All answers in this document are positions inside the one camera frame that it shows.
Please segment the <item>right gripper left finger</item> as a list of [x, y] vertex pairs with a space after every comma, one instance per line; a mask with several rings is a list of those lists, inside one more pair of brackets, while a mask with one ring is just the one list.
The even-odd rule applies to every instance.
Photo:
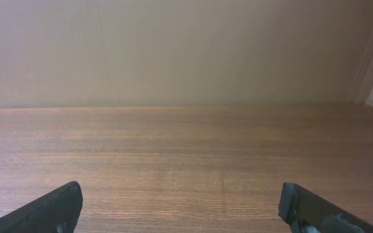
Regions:
[[82, 205], [80, 185], [71, 181], [0, 217], [0, 233], [73, 233]]

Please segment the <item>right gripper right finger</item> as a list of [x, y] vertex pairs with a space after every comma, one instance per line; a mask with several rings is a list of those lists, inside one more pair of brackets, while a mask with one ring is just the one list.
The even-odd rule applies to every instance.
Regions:
[[284, 183], [278, 216], [292, 233], [373, 233], [373, 225], [295, 183]]

